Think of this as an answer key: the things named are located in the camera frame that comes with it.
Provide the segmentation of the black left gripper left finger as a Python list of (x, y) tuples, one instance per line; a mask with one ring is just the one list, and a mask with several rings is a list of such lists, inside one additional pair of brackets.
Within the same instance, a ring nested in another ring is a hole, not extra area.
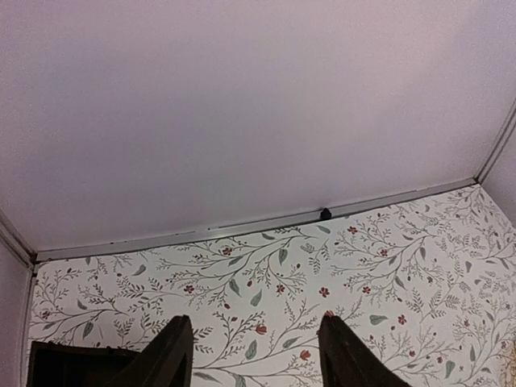
[(108, 386), (191, 385), (194, 334), (187, 315), (173, 317), (148, 346)]

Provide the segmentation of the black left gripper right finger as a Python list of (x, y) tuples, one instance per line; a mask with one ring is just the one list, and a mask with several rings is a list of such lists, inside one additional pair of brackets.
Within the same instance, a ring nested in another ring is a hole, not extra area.
[(407, 386), (390, 371), (338, 316), (325, 315), (318, 333), (322, 385)]

